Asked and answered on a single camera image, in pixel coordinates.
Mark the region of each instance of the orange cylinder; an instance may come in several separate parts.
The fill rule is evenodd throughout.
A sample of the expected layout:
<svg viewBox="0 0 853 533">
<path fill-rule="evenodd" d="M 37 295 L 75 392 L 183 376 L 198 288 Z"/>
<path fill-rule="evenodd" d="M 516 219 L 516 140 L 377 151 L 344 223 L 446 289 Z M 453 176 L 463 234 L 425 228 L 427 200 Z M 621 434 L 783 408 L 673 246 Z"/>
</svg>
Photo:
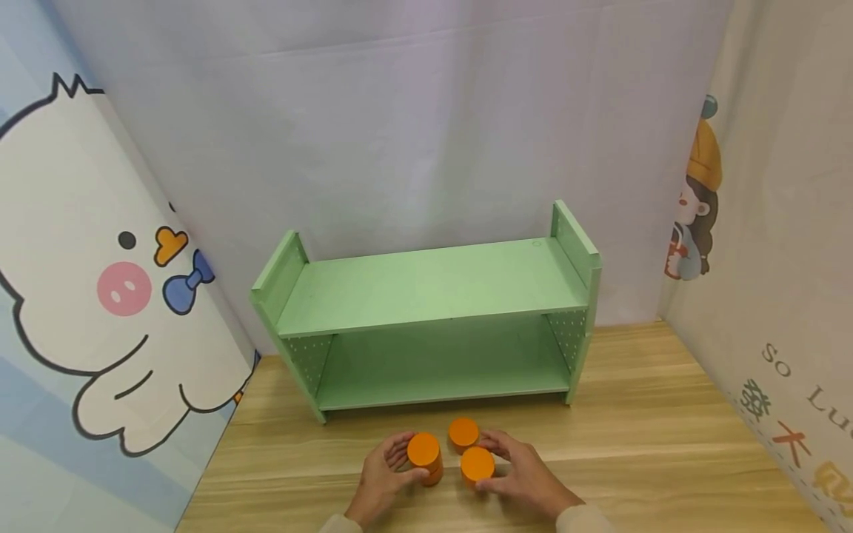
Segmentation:
<svg viewBox="0 0 853 533">
<path fill-rule="evenodd" d="M 480 479 L 495 475 L 495 458 L 488 449 L 472 446 L 462 454 L 460 468 L 465 484 L 473 489 Z"/>
<path fill-rule="evenodd" d="M 423 486 L 432 487 L 441 481 L 441 477 L 444 475 L 444 467 L 441 462 L 441 448 L 438 446 L 438 439 L 432 434 L 417 433 L 409 441 L 406 454 L 409 456 L 409 462 L 412 464 L 412 467 L 426 468 L 430 472 L 428 478 L 421 480 Z"/>
<path fill-rule="evenodd" d="M 443 477 L 443 475 L 444 475 L 444 465 L 442 465 L 441 463 L 438 463 L 438 468 L 436 469 L 436 471 L 430 473 L 430 475 L 427 476 L 426 478 L 423 478 L 421 480 L 421 484 L 425 487 L 432 487 L 434 484 L 441 481 L 441 478 Z"/>
<path fill-rule="evenodd" d="M 450 422 L 450 429 L 447 434 L 450 437 L 450 444 L 459 455 L 465 453 L 466 449 L 471 448 L 479 441 L 477 422 L 464 416 Z"/>
</svg>

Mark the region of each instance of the black eye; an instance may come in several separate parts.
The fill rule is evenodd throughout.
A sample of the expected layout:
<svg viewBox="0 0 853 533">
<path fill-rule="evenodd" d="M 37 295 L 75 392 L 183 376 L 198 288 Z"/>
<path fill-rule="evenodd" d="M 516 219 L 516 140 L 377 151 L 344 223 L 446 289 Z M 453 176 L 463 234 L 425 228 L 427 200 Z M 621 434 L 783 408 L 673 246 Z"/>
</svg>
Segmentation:
<svg viewBox="0 0 853 533">
<path fill-rule="evenodd" d="M 130 231 L 122 231 L 119 233 L 119 246 L 125 250 L 132 250 L 136 246 L 136 236 Z"/>
</svg>

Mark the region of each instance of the hand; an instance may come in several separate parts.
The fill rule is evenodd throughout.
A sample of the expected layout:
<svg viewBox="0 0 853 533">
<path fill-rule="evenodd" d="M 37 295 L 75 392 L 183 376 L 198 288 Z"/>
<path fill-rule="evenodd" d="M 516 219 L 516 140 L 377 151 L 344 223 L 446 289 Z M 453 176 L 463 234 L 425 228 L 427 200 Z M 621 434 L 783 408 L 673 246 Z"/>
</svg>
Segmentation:
<svg viewBox="0 0 853 533">
<path fill-rule="evenodd" d="M 408 459 L 406 448 L 414 435 L 415 432 L 391 435 L 364 460 L 356 495 L 344 513 L 362 530 L 366 530 L 370 523 L 391 507 L 400 489 L 429 475 L 429 471 L 424 468 L 397 472 Z"/>
<path fill-rule="evenodd" d="M 666 271 L 672 276 L 678 276 L 678 263 L 682 260 L 681 254 L 673 253 L 666 260 Z"/>
<path fill-rule="evenodd" d="M 530 444 L 520 443 L 505 432 L 483 431 L 479 445 L 509 461 L 512 470 L 503 478 L 479 480 L 477 490 L 521 500 L 552 520 L 567 508 L 584 504 L 551 473 Z"/>
</svg>

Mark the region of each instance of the upper shelf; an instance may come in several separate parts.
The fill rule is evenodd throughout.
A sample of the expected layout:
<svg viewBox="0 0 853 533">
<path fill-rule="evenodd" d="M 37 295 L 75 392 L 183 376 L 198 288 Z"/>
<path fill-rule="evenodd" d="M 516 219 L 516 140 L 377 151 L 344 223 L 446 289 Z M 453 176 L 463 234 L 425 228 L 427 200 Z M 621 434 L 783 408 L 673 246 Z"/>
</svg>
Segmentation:
<svg viewBox="0 0 853 533">
<path fill-rule="evenodd" d="M 307 263 L 276 331 L 301 337 L 588 304 L 557 238 L 546 237 Z"/>
</svg>

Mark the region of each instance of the sleeve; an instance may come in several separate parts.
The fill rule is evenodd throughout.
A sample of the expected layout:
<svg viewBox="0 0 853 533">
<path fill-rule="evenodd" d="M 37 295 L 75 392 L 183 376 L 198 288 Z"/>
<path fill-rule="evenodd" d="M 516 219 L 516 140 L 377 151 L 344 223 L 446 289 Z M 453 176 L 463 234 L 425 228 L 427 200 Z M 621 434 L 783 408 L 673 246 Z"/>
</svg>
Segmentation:
<svg viewBox="0 0 853 533">
<path fill-rule="evenodd" d="M 687 227 L 684 228 L 684 246 L 688 249 L 688 256 L 678 262 L 678 275 L 684 281 L 695 280 L 702 273 L 702 257 Z"/>
<path fill-rule="evenodd" d="M 362 533 L 362 528 L 342 514 L 335 514 L 320 529 L 320 533 Z"/>
<path fill-rule="evenodd" d="M 615 533 L 615 529 L 598 507 L 578 505 L 557 517 L 557 533 Z"/>
</svg>

